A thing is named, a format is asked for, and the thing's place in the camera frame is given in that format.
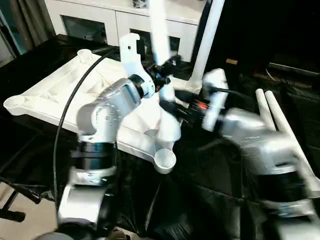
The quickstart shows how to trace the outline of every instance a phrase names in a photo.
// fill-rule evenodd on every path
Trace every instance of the white pole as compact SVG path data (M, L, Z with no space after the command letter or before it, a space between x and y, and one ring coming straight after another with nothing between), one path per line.
M265 92L266 100L270 106L271 112L273 114L275 123L278 129L288 134L291 139L295 142L294 153L298 158L298 163L300 163L300 174L304 178L307 184L307 188L309 190L309 195L311 198L319 198L320 197L320 179L317 178L300 146L298 140L292 131L284 113L282 112L274 94L272 91Z
M272 119L264 91L259 88L255 91L255 95L259 106L260 117L270 130L276 131L275 123Z
M205 25L198 55L195 60L192 76L188 84L192 88L202 87L202 77L208 61L210 49L214 42L216 30L218 27L220 15L224 7L225 0L213 0L211 4L209 16Z
M149 0L148 8L151 25L152 51L155 63L161 66L170 58L165 1Z

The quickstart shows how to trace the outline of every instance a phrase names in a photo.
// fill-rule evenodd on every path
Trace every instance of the black cable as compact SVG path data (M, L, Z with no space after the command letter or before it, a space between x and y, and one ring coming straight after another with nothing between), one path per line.
M253 101L253 99L250 96L247 96L241 92L235 91L235 90L231 90L231 89L225 89L225 88L218 88L218 87L211 87L211 90L215 91L215 92L222 92L222 93L229 93L229 94L234 94L237 95L243 99L247 99L250 101Z
M68 101L66 102L62 115L61 115L61 119L58 125L58 128L56 130L56 135L55 135L55 140L54 140L54 147L53 147L53 194L54 194L54 200L55 200L55 208L56 208L56 212L58 213L58 184L57 184L57 166L56 166L56 158L57 158L57 147L58 147L58 138L59 138L59 134L60 134L60 130L62 128L62 125L64 123L64 120L66 118L66 114L68 111L68 108L72 102L72 100L74 99L78 89L80 88L81 84L85 81L86 77L89 75L89 73L106 57L108 57L111 53L113 53L113 51L110 51L108 53L106 53L105 55L101 56L97 61L95 61L90 67L89 69L84 73L84 75L81 77L80 81L77 83L77 85L75 86L73 92L71 93Z

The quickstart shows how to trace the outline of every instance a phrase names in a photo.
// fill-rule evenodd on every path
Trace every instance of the curtain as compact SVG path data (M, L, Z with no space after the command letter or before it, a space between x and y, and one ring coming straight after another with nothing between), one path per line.
M44 0L9 0L9 3L27 51L55 35Z

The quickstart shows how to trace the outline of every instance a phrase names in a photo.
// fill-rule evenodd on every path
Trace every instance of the red component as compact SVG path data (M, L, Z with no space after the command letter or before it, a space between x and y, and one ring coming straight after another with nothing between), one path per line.
M208 109L208 105L205 104L205 103L203 103L203 102L201 102L201 101L198 101L196 104L197 104L198 107L200 107L200 108Z

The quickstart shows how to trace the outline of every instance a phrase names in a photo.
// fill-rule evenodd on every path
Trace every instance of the black tablecloth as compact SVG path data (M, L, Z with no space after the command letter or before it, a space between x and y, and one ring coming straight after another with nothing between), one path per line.
M76 56L100 44L63 35L0 68L2 102L19 95ZM115 50L112 58L118 60ZM316 174L319 174L319 96L310 89L243 76L228 79L231 89L255 98L256 88L274 91ZM229 97L227 106L258 110L252 102ZM56 127L28 115L11 116L1 107L0 179L52 200L52 153ZM118 225L155 239L263 239L259 205L244 198L247 184L239 150L217 135L182 125L174 170L161 175L143 159L120 153L124 182ZM58 148L59 192L72 164L76 136L63 130ZM212 147L203 147L211 143Z

